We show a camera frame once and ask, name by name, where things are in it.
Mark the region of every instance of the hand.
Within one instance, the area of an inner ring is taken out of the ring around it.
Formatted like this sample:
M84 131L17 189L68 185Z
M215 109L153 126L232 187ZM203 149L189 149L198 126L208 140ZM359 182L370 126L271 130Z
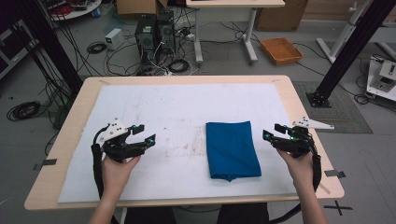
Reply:
M109 193L115 197L120 197L125 185L128 183L131 171L140 160L135 157L130 161L124 160L122 163L111 160L108 156L102 161L102 177L104 183L104 193Z
M288 165L294 187L297 190L299 188L313 188L312 180L314 171L312 169L312 153L309 152L299 158L293 158L286 151L277 149L277 152Z

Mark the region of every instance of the carpet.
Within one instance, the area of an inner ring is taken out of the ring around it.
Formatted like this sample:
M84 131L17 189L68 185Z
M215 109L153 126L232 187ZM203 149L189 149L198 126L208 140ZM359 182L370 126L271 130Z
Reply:
M333 130L316 129L317 133L373 133L346 91L337 86L329 97L331 108L312 107L307 92L314 92L320 82L293 82L310 119L332 124Z

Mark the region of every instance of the gray floor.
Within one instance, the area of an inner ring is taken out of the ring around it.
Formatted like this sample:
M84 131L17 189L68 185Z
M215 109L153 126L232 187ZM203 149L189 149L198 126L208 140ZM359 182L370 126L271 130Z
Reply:
M98 19L85 16L71 20L70 30L76 39L81 53L86 56L85 48L94 41L104 41L104 36L113 28L121 28L134 33L132 21L120 21L113 13ZM245 28L245 23L237 23ZM233 40L234 33L221 26L218 22L201 24L202 39ZM316 43L317 37L327 41L334 41L344 26L339 21L303 21L295 33L268 33L254 32L259 39L286 36L296 43L306 44L322 54ZM64 36L59 38L72 62L75 54ZM192 64L192 70L181 74L189 75L287 75L295 81L321 81L323 76L316 74L300 65L288 64L273 65L258 42L253 41L259 62L250 66L247 54L241 42L228 45L203 44L205 63L200 70ZM319 71L322 74L331 67L331 64L319 58L310 49L298 46L304 57L300 63ZM185 46L186 58L194 59L192 45ZM370 43L361 53L363 72L368 71L370 55L385 53L376 44ZM88 61L102 75L104 74L103 61L105 54L90 55ZM114 55L111 62L120 66L129 67L138 61L135 47L128 47ZM86 68L79 74L88 76ZM349 91L363 93L357 87L355 80L361 75L360 61L353 63L341 83ZM14 106L28 101L40 101L44 104L47 96L40 93L46 83L29 58L24 58L7 76L0 80L0 120L2 129L0 134L0 223L84 223L89 219L92 210L64 210L64 211L27 211L23 204L33 186L38 171L34 170L37 163L46 156L45 145L56 134L48 118L37 118L25 121L12 122L7 120L6 113ZM393 102L382 100L384 104L396 106ZM325 209L330 223L395 223L396 222L396 119L395 114L376 105L358 105L359 111L373 130L373 134L341 134L320 133L319 138L325 147L332 165L338 171L344 171L345 178L341 183L346 195L337 202L340 206L351 207L353 210L342 210L340 216L336 209ZM278 217L292 208L296 203L270 203L270 217ZM323 200L323 205L335 205L334 200ZM216 209L216 205L190 207L194 211L209 211ZM178 223L216 223L218 212L191 213L175 209ZM290 219L287 223L303 223L301 215Z

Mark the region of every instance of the white paper sheet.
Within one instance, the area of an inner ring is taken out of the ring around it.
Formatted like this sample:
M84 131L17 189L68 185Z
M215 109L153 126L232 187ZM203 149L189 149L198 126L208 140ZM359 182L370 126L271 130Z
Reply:
M273 84L104 86L70 162L59 203L97 202L92 173L94 135L114 118L126 126L145 124L127 143L156 133L156 145L132 171L121 200L212 198L295 193L287 166L262 140L262 130L290 125ZM231 183L211 179L206 157L207 122L251 121L261 177Z

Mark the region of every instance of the folded blue cloth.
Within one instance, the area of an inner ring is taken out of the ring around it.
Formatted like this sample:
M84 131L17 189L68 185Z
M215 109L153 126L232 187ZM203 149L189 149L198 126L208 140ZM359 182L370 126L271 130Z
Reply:
M232 181L239 177L261 176L253 146L250 121L206 124L206 151L210 177Z

